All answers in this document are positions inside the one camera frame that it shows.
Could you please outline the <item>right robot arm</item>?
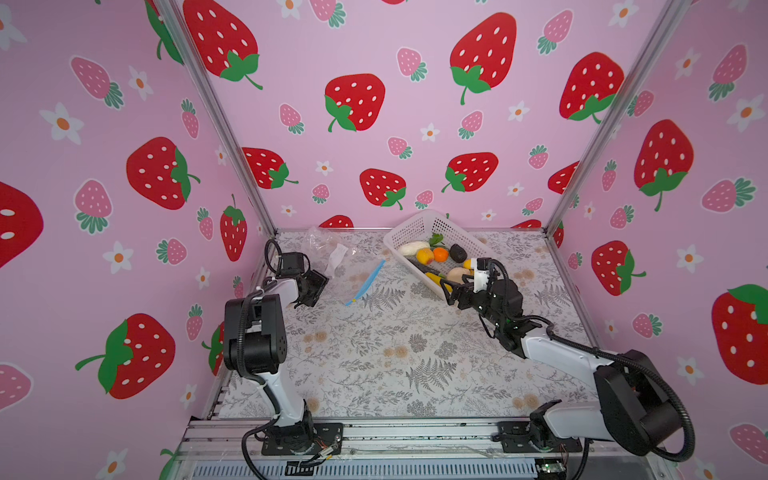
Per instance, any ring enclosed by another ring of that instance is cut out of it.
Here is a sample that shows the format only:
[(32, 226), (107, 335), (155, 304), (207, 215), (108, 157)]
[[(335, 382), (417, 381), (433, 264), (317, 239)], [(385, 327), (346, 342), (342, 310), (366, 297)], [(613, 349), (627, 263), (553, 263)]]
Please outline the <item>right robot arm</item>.
[(492, 338), (508, 352), (560, 370), (592, 388), (592, 402), (552, 400), (529, 416), (528, 441), (538, 450), (555, 448), (569, 438), (612, 441), (624, 450), (653, 453), (672, 462), (690, 459), (696, 446), (690, 414), (673, 388), (643, 353), (611, 353), (558, 335), (553, 323), (525, 314), (522, 295), (506, 279), (478, 291), (470, 283), (445, 279), (446, 301), (473, 309), (492, 322)]

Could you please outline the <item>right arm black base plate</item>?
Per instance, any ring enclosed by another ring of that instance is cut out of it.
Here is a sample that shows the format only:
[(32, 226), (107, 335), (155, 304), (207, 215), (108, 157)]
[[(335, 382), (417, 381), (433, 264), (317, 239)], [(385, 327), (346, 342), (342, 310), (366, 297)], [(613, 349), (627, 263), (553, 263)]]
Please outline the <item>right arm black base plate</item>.
[(500, 443), (505, 453), (580, 453), (583, 446), (578, 439), (556, 437), (544, 424), (529, 420), (502, 421), (492, 442)]

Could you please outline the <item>yellow red peach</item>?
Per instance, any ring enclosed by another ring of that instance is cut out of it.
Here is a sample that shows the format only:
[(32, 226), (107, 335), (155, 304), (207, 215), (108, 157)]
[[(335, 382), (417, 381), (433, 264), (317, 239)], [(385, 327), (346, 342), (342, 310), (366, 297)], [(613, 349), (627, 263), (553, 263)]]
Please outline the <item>yellow red peach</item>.
[(416, 253), (416, 260), (422, 265), (429, 265), (434, 259), (434, 252), (430, 248), (419, 249)]

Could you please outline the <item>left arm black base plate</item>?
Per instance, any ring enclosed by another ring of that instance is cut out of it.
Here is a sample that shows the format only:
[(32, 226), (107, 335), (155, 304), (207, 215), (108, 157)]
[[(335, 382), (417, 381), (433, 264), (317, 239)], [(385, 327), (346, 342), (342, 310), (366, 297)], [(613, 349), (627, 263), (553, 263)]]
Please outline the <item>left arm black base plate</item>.
[(263, 456), (330, 455), (341, 452), (344, 424), (321, 422), (319, 424), (297, 423), (293, 426), (270, 427), (266, 430), (262, 444)]

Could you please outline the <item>orange tangerine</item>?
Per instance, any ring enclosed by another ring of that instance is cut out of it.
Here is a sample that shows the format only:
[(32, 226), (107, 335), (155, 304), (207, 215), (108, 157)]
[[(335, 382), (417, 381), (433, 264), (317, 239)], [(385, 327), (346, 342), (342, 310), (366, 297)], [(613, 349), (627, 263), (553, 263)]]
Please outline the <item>orange tangerine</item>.
[(433, 257), (436, 262), (443, 263), (450, 258), (450, 253), (443, 247), (437, 247), (433, 251)]

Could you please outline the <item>clear zip bag blue zipper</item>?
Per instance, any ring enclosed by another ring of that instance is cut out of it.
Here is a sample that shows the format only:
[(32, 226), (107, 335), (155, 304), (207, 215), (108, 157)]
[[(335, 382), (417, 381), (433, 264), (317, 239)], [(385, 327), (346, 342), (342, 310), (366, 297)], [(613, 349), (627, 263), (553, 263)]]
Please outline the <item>clear zip bag blue zipper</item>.
[(332, 301), (344, 306), (361, 302), (385, 265), (385, 258), (365, 250), (366, 245), (330, 229), (313, 227), (304, 235), (301, 251), (312, 269), (329, 279), (325, 292)]

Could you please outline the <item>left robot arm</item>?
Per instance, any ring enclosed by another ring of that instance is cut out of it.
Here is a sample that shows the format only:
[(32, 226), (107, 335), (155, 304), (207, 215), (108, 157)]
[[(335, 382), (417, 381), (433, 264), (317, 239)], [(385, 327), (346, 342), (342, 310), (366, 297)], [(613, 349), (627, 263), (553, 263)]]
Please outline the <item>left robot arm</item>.
[(313, 441), (314, 425), (305, 400), (280, 373), (288, 341), (284, 310), (313, 307), (328, 278), (315, 270), (293, 277), (267, 277), (242, 299), (226, 302), (222, 353), (225, 367), (258, 385), (273, 408), (266, 437), (304, 448)]

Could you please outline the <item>white plastic mesh basket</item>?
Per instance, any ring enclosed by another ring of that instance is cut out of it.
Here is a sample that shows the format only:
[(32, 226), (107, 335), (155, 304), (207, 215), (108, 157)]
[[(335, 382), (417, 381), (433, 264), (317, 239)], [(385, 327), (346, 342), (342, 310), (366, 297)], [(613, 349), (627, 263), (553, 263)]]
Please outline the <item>white plastic mesh basket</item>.
[(447, 247), (458, 244), (469, 257), (501, 259), (500, 255), (481, 243), (478, 238), (453, 223), (444, 214), (434, 210), (424, 210), (393, 227), (383, 238), (385, 247), (392, 252), (395, 260), (424, 284), (434, 296), (442, 300), (445, 298), (440, 285), (414, 265), (407, 256), (400, 253), (403, 245), (414, 241), (428, 241), (434, 234), (442, 235), (443, 243)]

